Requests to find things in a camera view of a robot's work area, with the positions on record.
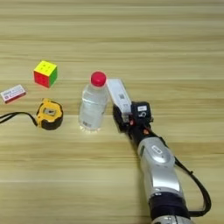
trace plastic water bottle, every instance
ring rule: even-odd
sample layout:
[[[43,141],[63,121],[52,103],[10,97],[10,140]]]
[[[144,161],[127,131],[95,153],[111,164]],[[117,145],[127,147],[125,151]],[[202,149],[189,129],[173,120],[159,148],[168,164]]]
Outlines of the plastic water bottle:
[[[79,122],[83,130],[99,130],[108,103],[106,89],[107,76],[102,72],[95,72],[91,76],[91,83],[82,92]]]

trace bottle label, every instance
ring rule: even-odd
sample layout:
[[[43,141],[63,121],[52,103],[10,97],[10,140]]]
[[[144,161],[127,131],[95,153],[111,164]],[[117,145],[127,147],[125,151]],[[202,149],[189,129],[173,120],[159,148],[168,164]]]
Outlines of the bottle label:
[[[84,101],[80,107],[80,123],[87,129],[97,130],[102,125],[105,106]]]

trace red cube face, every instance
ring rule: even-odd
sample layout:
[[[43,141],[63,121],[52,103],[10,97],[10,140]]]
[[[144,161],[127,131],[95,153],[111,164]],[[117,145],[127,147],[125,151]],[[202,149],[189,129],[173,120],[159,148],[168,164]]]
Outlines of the red cube face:
[[[34,72],[34,80],[39,85],[49,88],[49,77],[41,73]]]

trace red and white eraser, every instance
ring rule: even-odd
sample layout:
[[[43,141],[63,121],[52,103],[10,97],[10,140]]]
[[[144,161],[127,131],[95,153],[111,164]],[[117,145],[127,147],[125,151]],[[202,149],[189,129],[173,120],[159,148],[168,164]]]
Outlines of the red and white eraser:
[[[17,85],[1,93],[5,103],[12,102],[23,95],[25,95],[25,90],[21,85]]]

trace tape measure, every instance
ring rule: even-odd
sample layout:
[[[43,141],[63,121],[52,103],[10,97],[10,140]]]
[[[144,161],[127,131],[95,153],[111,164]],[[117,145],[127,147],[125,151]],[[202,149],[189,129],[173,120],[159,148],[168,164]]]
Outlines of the tape measure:
[[[56,130],[62,121],[62,107],[57,102],[45,98],[37,112],[38,127],[45,130]]]
[[[37,112],[37,120],[26,112],[13,112],[0,116],[0,123],[9,121],[17,115],[28,115],[35,126],[45,130],[56,130],[63,121],[63,110],[60,104],[49,99],[43,99]]]

